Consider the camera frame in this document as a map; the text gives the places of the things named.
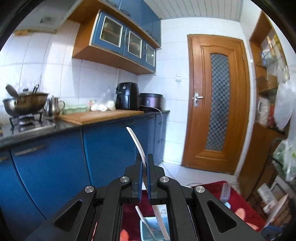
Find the stainless steel knife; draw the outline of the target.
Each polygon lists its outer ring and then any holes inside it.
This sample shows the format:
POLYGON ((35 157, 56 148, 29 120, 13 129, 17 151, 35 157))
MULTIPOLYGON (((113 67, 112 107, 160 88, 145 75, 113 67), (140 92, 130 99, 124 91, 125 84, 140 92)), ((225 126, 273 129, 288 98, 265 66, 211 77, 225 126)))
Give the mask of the stainless steel knife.
MULTIPOLYGON (((130 136, 132 137, 133 142, 135 143, 137 150, 139 151, 140 157, 142 159, 142 164, 143 164, 143 183, 145 185, 145 188, 148 190, 148 183, 147 183, 147 161, 146 161, 146 156, 144 153, 144 150, 137 138, 137 136, 135 135, 135 133, 133 132, 133 130, 130 127, 126 127, 128 133, 130 134, 130 136)), ((163 222, 159 207, 157 205, 153 205, 152 209, 154 211, 154 215, 157 218, 159 227, 161 229, 162 235, 164 237, 165 240, 170 240, 170 236, 169 233, 165 227, 165 224, 163 222)))

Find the stainless steel fork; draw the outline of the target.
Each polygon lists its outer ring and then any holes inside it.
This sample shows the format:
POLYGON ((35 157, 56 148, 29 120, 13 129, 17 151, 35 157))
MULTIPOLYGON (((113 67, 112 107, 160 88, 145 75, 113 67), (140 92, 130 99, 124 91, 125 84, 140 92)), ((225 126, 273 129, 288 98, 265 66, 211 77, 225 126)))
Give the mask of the stainless steel fork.
POLYGON ((230 194, 231 194, 230 183, 228 183, 228 182, 223 183, 222 189, 221 189, 221 194, 220 194, 220 201, 228 208, 231 208, 231 205, 229 203, 230 194))

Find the beige chopstick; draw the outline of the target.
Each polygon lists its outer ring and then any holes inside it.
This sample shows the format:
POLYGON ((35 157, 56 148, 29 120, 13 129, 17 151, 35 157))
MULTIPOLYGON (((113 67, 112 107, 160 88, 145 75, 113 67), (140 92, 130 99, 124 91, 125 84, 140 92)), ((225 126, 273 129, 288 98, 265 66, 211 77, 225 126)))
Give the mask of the beige chopstick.
POLYGON ((143 224, 146 226, 147 230, 149 231, 150 235, 152 236, 152 239, 156 240, 156 237, 154 236, 154 233, 152 232, 151 228, 149 227, 147 221, 145 220, 140 208, 136 205, 135 209, 137 211, 138 216, 140 217, 140 220, 143 222, 143 224))

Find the blue kitchen base cabinets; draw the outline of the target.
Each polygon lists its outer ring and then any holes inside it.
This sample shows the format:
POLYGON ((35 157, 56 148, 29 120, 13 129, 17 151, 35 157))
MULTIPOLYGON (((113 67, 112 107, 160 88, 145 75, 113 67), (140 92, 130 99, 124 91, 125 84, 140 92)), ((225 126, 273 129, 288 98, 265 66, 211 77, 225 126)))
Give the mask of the blue kitchen base cabinets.
POLYGON ((126 127, 156 164, 164 154, 169 112, 76 126, 61 120, 55 128, 12 135, 1 132, 2 240, 25 240, 88 185, 101 187, 122 176, 137 156, 126 127))

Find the light blue chopsticks box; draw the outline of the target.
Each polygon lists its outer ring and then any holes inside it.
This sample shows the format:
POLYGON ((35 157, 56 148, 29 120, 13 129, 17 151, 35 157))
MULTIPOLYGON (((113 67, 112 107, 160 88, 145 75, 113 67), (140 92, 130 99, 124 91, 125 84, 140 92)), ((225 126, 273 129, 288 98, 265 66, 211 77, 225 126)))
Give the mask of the light blue chopsticks box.
POLYGON ((165 240, 156 217, 145 217, 144 220, 146 221, 148 227, 151 229, 154 237, 152 236, 151 232, 144 224, 144 222, 140 220, 141 241, 165 240))

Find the white power strip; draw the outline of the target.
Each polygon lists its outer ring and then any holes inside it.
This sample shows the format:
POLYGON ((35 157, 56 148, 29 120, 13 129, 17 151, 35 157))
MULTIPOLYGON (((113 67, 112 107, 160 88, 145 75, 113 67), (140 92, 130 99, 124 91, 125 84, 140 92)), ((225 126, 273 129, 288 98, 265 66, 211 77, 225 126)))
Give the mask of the white power strip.
POLYGON ((273 207, 277 204, 277 199, 267 186, 266 183, 262 184, 258 189, 257 193, 259 194, 260 198, 263 202, 263 211, 265 213, 269 213, 273 207))

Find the wooden cutting board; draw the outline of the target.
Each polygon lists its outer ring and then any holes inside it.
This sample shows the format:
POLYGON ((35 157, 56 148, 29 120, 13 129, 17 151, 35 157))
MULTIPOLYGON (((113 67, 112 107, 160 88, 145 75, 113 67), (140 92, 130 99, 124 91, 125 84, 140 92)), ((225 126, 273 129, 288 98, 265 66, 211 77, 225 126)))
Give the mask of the wooden cutting board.
POLYGON ((63 114, 57 116, 58 119, 73 123, 76 125, 89 125, 103 121, 117 120, 121 118, 129 118, 144 114, 143 111, 135 110, 107 110, 107 111, 87 111, 83 113, 63 114))

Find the green ceramic dish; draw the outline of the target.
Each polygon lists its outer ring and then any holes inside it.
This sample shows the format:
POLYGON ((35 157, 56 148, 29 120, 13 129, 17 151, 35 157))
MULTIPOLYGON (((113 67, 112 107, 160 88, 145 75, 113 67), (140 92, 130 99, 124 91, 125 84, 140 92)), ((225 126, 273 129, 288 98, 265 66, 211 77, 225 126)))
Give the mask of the green ceramic dish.
POLYGON ((83 113, 89 110, 87 105, 69 105, 63 109, 63 114, 83 113))

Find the bag of white buns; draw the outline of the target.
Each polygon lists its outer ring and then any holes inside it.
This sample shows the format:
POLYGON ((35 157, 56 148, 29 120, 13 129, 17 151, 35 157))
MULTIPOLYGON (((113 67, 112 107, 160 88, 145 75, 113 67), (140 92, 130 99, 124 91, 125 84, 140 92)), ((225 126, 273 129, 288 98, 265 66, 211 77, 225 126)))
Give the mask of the bag of white buns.
POLYGON ((90 105, 90 110, 100 112, 116 110, 114 95, 112 95, 110 88, 108 88, 105 92, 102 92, 99 99, 90 105))

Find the gas stove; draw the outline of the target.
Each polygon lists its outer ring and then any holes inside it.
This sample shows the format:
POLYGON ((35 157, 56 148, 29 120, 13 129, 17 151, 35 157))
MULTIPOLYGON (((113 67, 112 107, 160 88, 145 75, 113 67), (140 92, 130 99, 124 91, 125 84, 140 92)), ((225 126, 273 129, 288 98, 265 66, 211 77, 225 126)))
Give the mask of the gas stove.
POLYGON ((43 118, 43 111, 9 117, 12 135, 25 135, 28 133, 38 133, 55 128, 55 124, 43 118))

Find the stainless steel kettle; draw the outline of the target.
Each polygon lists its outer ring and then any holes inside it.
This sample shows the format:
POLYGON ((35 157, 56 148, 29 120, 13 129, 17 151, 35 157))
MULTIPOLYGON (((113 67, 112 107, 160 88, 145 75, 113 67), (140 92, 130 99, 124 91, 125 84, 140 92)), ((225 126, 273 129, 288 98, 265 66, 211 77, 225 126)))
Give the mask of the stainless steel kettle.
POLYGON ((48 118, 55 118, 65 108, 65 102, 61 100, 59 97, 49 97, 44 106, 45 114, 48 118))

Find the dark rice cooker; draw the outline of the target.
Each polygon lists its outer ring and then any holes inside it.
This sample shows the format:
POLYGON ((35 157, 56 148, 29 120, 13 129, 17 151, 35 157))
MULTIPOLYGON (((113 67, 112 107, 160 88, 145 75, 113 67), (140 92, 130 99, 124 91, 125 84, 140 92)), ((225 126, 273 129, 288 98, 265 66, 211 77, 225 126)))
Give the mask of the dark rice cooker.
POLYGON ((140 93, 139 106, 140 108, 157 108, 162 109, 163 95, 156 93, 140 93))

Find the wooden door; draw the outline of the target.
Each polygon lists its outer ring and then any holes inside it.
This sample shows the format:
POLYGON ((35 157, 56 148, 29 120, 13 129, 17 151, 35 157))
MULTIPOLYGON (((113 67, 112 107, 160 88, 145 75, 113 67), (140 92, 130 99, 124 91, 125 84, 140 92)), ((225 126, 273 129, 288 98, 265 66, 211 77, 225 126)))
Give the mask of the wooden door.
POLYGON ((182 165, 234 174, 250 109, 250 79, 242 40, 188 36, 189 113, 182 165), (203 99, 194 107, 194 94, 203 99))

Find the black air fryer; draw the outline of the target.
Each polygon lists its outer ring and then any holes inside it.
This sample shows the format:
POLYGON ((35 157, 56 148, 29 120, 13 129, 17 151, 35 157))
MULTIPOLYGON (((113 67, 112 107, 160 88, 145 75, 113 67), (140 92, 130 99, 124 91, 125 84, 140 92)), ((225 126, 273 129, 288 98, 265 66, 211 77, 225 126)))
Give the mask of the black air fryer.
POLYGON ((122 110, 139 109, 139 90, 137 83, 124 82, 117 86, 115 108, 122 110))

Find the steel wok with ladle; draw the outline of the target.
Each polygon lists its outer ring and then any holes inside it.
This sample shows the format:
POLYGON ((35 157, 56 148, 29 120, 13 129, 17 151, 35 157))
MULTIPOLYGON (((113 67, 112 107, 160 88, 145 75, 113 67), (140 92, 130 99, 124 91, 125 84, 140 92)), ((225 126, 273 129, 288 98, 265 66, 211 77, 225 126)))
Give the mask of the steel wok with ladle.
POLYGON ((3 100, 4 109, 8 115, 18 117, 39 112, 46 104, 48 93, 37 92, 39 84, 36 84, 33 91, 24 89, 18 93, 11 85, 6 86, 7 93, 11 96, 3 100))

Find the white plastic bag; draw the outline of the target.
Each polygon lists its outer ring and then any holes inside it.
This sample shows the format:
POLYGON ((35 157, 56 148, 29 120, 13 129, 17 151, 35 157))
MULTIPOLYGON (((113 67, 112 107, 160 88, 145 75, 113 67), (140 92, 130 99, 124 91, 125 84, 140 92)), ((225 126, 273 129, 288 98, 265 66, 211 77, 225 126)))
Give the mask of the white plastic bag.
POLYGON ((278 129, 283 130, 288 124, 295 104, 295 81, 281 82, 275 100, 274 120, 278 129))

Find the range hood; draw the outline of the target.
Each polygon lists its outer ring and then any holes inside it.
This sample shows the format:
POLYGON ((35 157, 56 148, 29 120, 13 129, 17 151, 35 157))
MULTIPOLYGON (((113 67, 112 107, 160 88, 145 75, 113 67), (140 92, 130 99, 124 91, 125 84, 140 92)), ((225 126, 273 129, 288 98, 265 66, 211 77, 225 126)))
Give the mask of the range hood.
POLYGON ((17 26, 16 31, 55 33, 81 4, 80 0, 46 0, 17 26))

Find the blue wall cabinets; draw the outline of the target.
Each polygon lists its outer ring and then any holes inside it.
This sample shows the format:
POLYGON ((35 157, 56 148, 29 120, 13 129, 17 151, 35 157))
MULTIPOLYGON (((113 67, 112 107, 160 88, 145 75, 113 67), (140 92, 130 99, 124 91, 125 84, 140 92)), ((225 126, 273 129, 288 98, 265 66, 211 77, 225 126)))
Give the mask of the blue wall cabinets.
POLYGON ((161 20, 145 1, 82 1, 69 20, 80 23, 73 58, 155 73, 161 20))

